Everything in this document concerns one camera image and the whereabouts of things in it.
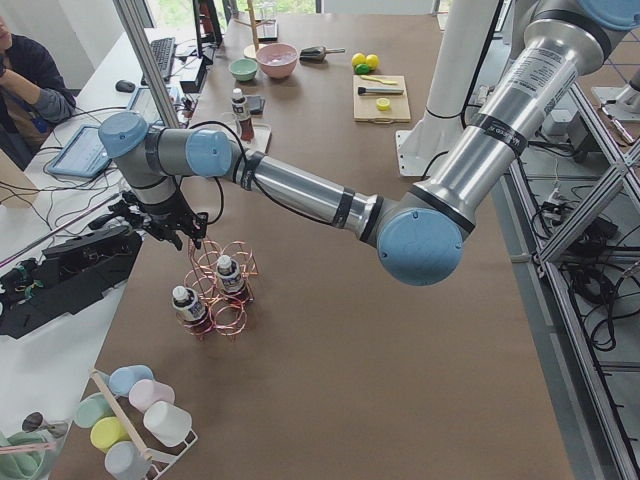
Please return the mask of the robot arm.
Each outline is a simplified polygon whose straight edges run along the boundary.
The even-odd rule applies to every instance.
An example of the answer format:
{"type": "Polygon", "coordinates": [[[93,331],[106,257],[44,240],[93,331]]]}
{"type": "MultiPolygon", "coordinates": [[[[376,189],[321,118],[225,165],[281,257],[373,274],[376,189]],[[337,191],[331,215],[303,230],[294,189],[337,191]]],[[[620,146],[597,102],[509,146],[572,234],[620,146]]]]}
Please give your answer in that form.
{"type": "Polygon", "coordinates": [[[220,131],[153,128],[132,111],[108,118],[99,137],[165,240],[199,242],[206,234],[207,216],[190,208],[178,178],[224,177],[303,217],[354,232],[394,278],[431,285],[458,266],[477,207],[569,87],[598,70],[638,25],[635,1],[537,3],[523,49],[493,94],[439,169],[399,201],[358,194],[220,131]]]}

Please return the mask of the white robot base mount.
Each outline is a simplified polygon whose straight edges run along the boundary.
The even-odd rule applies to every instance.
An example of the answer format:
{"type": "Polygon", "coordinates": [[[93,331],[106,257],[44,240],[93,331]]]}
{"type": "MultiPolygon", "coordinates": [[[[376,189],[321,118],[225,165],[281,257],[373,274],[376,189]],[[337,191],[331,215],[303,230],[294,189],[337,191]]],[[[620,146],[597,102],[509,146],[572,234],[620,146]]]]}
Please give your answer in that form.
{"type": "Polygon", "coordinates": [[[494,35],[501,1],[454,1],[444,28],[425,113],[411,130],[396,133],[399,173],[422,177],[452,150],[482,57],[494,35]]]}

